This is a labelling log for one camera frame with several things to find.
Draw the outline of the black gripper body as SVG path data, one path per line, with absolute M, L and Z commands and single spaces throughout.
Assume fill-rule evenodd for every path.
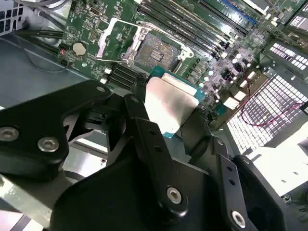
M 132 155 L 69 187 L 56 202 L 52 231 L 223 231 L 225 224 L 208 173 L 173 161 L 188 196 L 188 213 L 166 223 L 148 177 Z

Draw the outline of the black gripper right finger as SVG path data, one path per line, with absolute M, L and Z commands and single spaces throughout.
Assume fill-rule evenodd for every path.
M 287 207 L 257 167 L 244 155 L 230 158 L 225 143 L 200 117 L 180 128 L 190 163 L 198 161 L 213 180 L 225 225 L 232 231 L 287 231 Z

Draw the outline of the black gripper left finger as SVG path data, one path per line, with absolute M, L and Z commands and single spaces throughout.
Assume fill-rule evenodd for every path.
M 62 170 L 69 144 L 98 128 L 108 134 L 108 166 L 129 155 L 136 157 L 163 218 L 184 217 L 188 199 L 158 125 L 149 120 L 142 99 L 136 94 L 112 94 L 93 80 L 2 110 L 0 171 L 52 180 Z

